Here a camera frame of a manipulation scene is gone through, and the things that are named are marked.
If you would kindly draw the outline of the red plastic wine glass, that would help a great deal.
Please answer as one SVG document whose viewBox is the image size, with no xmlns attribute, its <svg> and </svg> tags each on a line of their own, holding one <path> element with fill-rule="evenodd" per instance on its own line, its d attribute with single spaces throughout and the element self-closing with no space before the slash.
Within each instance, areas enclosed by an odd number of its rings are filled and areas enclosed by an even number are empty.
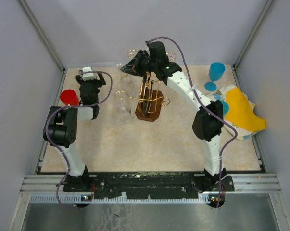
<svg viewBox="0 0 290 231">
<path fill-rule="evenodd" d="M 64 90 L 60 95 L 60 100 L 65 106 L 79 106 L 79 98 L 72 89 Z"/>
</svg>

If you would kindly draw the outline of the clear wine glass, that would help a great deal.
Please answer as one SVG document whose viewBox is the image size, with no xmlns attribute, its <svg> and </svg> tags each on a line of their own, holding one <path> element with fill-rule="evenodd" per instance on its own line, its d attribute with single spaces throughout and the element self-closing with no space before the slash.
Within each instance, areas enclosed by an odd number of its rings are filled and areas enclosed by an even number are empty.
<svg viewBox="0 0 290 231">
<path fill-rule="evenodd" d="M 117 91 L 114 95 L 116 110 L 120 116 L 131 116 L 130 98 L 123 92 Z"/>
<path fill-rule="evenodd" d="M 117 71 L 118 71 L 118 74 L 120 76 L 120 82 L 123 86 L 131 87 L 134 84 L 133 77 L 127 73 L 122 72 L 121 71 L 122 66 L 123 65 L 121 63 L 116 64 Z"/>
</svg>

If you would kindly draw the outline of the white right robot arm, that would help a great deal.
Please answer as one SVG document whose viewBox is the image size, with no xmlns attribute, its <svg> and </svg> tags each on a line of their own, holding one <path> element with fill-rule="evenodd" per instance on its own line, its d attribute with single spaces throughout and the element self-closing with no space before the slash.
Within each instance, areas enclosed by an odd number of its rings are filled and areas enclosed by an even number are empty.
<svg viewBox="0 0 290 231">
<path fill-rule="evenodd" d="M 154 73 L 159 81 L 178 93 L 195 112 L 192 130 L 205 145 L 205 179 L 210 190 L 217 190 L 223 184 L 219 174 L 222 171 L 220 156 L 221 128 L 223 126 L 223 105 L 212 101 L 190 83 L 182 68 L 169 60 L 162 42 L 148 44 L 147 49 L 139 50 L 134 57 L 121 67 L 122 72 L 139 77 Z"/>
</svg>

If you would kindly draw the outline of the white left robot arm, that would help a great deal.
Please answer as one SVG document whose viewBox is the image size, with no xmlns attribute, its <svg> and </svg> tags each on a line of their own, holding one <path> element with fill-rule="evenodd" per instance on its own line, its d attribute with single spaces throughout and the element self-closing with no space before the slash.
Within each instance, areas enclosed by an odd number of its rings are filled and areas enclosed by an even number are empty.
<svg viewBox="0 0 290 231">
<path fill-rule="evenodd" d="M 61 155 L 68 175 L 76 177 L 74 186 L 81 191 L 87 190 L 91 179 L 84 175 L 86 165 L 81 160 L 75 145 L 77 124 L 79 121 L 93 120 L 99 114 L 100 87 L 106 85 L 101 72 L 93 72 L 90 67 L 84 67 L 75 76 L 79 84 L 80 95 L 72 89 L 64 90 L 60 100 L 64 107 L 52 106 L 43 130 L 43 139 Z"/>
</svg>

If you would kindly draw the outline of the blue wine glass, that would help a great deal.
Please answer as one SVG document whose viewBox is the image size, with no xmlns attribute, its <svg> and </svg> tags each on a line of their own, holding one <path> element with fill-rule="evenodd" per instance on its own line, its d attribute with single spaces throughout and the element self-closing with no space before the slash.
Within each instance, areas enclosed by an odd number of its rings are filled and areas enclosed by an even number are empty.
<svg viewBox="0 0 290 231">
<path fill-rule="evenodd" d="M 222 98 L 222 96 L 220 94 L 214 94 L 214 98 L 216 100 L 219 100 L 222 103 L 223 106 L 223 115 L 226 115 L 229 112 L 229 105 L 228 103 L 225 101 L 224 98 Z"/>
<path fill-rule="evenodd" d="M 217 82 L 224 74 L 226 67 L 223 63 L 215 62 L 210 65 L 208 77 L 210 81 L 206 82 L 204 87 L 207 91 L 215 91 L 217 89 Z"/>
</svg>

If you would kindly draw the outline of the blue wine glass front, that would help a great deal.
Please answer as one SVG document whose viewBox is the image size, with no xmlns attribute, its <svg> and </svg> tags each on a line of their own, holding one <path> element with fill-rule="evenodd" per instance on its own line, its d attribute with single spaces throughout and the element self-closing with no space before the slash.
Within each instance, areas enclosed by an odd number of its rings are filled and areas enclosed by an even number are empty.
<svg viewBox="0 0 290 231">
<path fill-rule="evenodd" d="M 229 112 L 229 105 L 228 103 L 225 101 L 224 98 L 222 98 L 222 96 L 220 94 L 214 94 L 214 98 L 216 100 L 219 100 L 222 103 L 223 106 L 223 115 L 226 115 Z"/>
</svg>

